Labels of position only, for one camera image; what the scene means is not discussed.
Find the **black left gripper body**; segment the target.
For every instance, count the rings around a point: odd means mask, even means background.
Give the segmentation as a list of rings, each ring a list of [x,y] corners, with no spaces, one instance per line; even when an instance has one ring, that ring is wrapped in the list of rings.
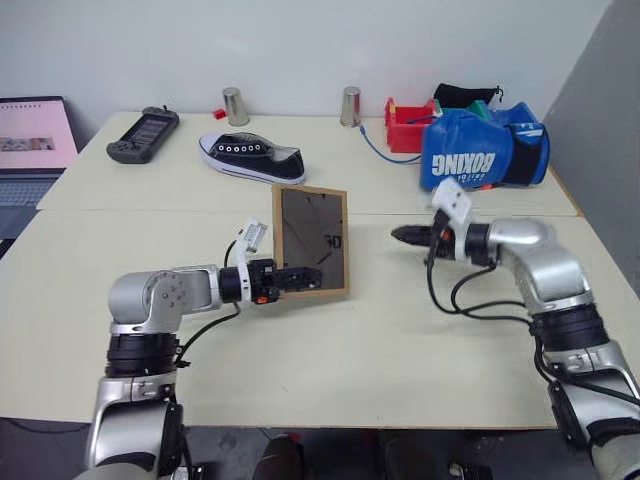
[[[274,303],[284,289],[283,274],[273,259],[252,260],[247,264],[251,301],[256,305]]]

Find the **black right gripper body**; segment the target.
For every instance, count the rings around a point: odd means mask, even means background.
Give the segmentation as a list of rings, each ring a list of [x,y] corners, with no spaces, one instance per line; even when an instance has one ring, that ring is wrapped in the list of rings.
[[[428,246],[438,258],[465,261],[466,222],[451,218],[445,211],[436,211],[429,226]]]

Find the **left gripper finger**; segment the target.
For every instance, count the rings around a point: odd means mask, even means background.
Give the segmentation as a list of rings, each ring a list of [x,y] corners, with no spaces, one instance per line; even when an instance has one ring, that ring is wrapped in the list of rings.
[[[310,267],[291,267],[277,270],[277,288],[284,292],[318,289],[322,286],[322,272]]]

